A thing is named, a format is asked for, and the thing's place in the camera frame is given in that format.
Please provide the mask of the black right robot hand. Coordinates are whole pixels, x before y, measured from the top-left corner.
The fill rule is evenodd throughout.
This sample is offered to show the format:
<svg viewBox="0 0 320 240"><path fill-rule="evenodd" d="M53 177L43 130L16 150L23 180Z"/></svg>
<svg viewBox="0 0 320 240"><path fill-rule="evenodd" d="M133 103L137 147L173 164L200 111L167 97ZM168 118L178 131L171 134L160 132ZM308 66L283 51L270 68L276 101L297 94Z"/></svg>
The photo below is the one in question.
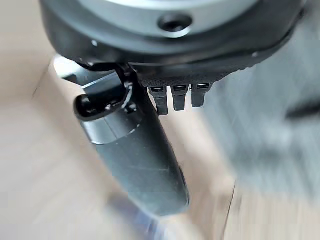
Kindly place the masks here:
<svg viewBox="0 0 320 240"><path fill-rule="evenodd" d="M189 205L160 123L204 105L213 84L270 58L292 37L301 0L42 0L57 75L82 88L73 111L129 197L169 216Z"/></svg>

